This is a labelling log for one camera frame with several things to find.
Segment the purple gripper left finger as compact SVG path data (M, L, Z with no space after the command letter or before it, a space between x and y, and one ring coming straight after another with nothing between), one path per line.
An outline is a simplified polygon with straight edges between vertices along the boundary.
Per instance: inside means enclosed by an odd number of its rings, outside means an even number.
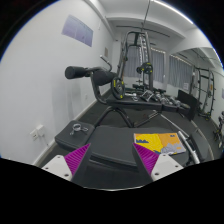
M56 155L42 169L68 181L81 181L84 177L90 154L90 145L86 144L65 156Z

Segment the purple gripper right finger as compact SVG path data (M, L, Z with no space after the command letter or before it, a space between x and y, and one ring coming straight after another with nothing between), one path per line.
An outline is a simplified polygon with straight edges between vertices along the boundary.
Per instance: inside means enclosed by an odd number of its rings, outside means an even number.
M136 143L133 144L133 156L139 171L152 181L183 169L171 156L154 153Z

